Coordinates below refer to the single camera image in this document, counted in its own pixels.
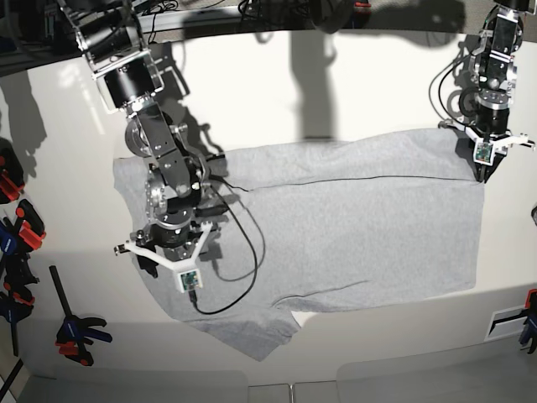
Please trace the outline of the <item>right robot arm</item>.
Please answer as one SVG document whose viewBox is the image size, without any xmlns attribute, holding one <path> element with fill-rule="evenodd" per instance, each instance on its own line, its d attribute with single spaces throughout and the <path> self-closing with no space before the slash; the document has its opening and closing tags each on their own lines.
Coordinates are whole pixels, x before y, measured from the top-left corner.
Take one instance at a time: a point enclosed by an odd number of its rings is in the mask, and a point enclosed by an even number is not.
<svg viewBox="0 0 537 403">
<path fill-rule="evenodd" d="M 210 185 L 209 166 L 188 144 L 186 125 L 169 122 L 157 102 L 164 83 L 134 6 L 129 1 L 58 5 L 107 108 L 127 115 L 127 147 L 146 164 L 142 190 L 146 222 L 116 252 L 135 254 L 138 267 L 152 277 L 157 277 L 158 266 L 172 266 L 158 249 L 178 249 L 180 259 L 194 261 L 211 231 L 200 218 L 226 209 L 201 205 Z"/>
</svg>

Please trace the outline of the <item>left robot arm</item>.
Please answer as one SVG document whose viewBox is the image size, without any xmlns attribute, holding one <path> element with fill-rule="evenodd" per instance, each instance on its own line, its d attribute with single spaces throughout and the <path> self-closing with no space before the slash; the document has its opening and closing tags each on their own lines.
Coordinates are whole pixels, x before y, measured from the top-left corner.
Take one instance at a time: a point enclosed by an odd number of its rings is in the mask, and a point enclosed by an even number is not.
<svg viewBox="0 0 537 403">
<path fill-rule="evenodd" d="M 523 43 L 524 15 L 534 13 L 536 6 L 529 1 L 496 2 L 479 32 L 477 48 L 465 57 L 472 84 L 461 92 L 459 108 L 467 120 L 449 116 L 440 123 L 469 138 L 475 176 L 481 183 L 490 179 L 515 145 L 535 148 L 528 135 L 508 129 L 518 77 L 514 53 Z"/>
</svg>

